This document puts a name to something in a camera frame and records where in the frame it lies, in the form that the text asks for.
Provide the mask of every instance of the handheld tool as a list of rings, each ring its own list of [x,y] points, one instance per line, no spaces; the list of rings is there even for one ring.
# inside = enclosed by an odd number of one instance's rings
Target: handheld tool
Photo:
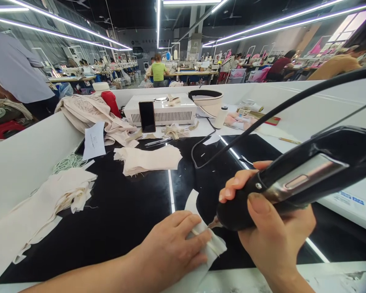
[[[233,231],[254,226],[248,195],[263,194],[282,216],[366,177],[366,129],[341,126],[320,133],[249,179],[233,200],[219,203],[210,228]]]

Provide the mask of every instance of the smartphone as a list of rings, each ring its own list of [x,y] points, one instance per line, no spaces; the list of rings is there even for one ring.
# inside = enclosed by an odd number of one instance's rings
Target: smartphone
[[[139,115],[141,117],[142,132],[155,132],[155,109],[153,102],[139,102]]]

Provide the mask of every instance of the brown shirt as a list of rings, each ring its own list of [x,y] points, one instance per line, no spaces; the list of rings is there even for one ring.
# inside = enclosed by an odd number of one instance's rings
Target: brown shirt
[[[324,80],[361,68],[358,60],[349,54],[337,55],[325,62],[307,80]]]

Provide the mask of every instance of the hand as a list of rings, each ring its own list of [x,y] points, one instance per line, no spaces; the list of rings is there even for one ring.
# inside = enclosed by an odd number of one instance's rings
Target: hand
[[[270,161],[256,162],[254,167],[262,170]],[[220,202],[235,197],[258,170],[243,170],[230,179],[220,192]],[[292,280],[299,274],[296,268],[297,254],[306,238],[312,233],[316,219],[312,207],[297,210],[280,217],[274,206],[261,194],[251,193],[247,201],[248,211],[256,227],[239,231],[244,249],[267,280]]]
[[[210,241],[211,232],[186,239],[200,222],[201,218],[190,211],[177,211],[155,225],[142,244],[130,252],[142,271],[142,280],[149,280],[147,292],[160,292],[207,262],[200,251]]]

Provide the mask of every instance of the red shirt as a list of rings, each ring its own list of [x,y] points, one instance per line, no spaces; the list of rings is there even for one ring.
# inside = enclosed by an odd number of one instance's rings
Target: red shirt
[[[286,65],[291,63],[291,59],[283,57],[275,61],[275,63],[271,66],[268,73],[281,73],[281,71],[285,68]]]

